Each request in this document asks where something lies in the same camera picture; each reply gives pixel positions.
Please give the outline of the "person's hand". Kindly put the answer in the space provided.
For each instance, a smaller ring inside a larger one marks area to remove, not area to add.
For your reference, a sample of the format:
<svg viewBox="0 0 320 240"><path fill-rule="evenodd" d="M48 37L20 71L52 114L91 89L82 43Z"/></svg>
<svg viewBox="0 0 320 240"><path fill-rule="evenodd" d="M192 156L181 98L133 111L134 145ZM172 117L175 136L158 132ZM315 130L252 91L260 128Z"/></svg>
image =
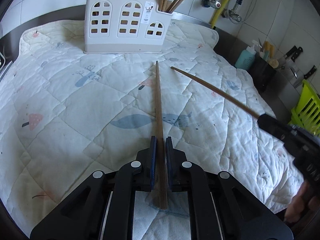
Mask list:
<svg viewBox="0 0 320 240"><path fill-rule="evenodd" d="M286 222L297 222L307 206L311 211L316 211L319 208L319 199L316 196L307 198L307 194L310 192L310 184L305 180L285 211L284 218Z"/></svg>

